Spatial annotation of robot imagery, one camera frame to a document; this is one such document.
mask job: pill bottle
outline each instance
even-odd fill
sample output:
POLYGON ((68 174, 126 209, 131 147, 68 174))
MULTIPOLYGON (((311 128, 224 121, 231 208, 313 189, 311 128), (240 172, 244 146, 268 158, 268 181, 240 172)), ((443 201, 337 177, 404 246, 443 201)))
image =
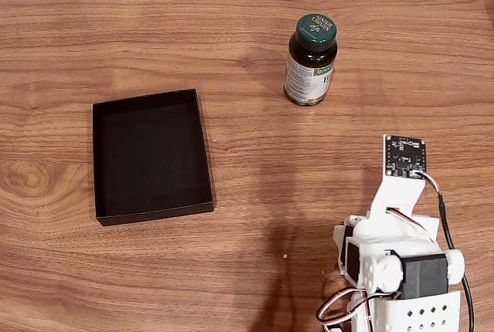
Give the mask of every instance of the pill bottle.
POLYGON ((299 19, 289 41, 286 96, 300 106, 313 106, 323 100, 337 51, 337 27, 330 18, 310 13, 299 19))

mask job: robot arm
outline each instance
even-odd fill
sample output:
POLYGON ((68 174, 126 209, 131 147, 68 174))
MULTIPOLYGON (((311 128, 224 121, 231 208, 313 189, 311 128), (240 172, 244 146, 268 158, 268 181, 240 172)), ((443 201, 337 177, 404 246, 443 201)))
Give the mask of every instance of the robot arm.
POLYGON ((384 135, 383 180, 370 211, 334 228, 340 273, 352 287, 318 311, 325 331, 350 320, 352 332, 458 332, 460 292, 449 287, 464 278, 465 260, 439 247, 437 218, 412 214, 425 179, 433 181, 425 170, 424 141, 384 135), (346 294, 348 311, 324 318, 346 294))

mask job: black box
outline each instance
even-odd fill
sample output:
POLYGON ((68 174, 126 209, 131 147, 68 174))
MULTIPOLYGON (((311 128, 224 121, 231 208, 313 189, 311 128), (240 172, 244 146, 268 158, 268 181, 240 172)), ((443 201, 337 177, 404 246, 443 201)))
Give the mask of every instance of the black box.
POLYGON ((93 166, 103 225, 213 211, 195 89, 94 104, 93 166))

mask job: white bracket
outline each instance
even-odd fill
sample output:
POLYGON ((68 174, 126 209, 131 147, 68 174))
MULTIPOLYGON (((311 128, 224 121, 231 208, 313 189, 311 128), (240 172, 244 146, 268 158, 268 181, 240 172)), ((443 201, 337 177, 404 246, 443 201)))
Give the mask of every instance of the white bracket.
POLYGON ((399 178, 386 175, 386 134, 383 135, 383 180, 370 205, 369 219, 378 218, 386 213, 386 208, 397 208, 410 216, 422 191, 425 180, 399 178))

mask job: green bottle cap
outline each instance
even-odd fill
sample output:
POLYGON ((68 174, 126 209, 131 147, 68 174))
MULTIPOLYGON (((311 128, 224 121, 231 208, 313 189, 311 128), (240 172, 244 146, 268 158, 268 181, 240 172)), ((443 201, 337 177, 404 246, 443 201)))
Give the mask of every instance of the green bottle cap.
POLYGON ((328 50, 336 41, 337 26, 321 13, 304 15, 296 24, 295 39, 310 52, 328 50))

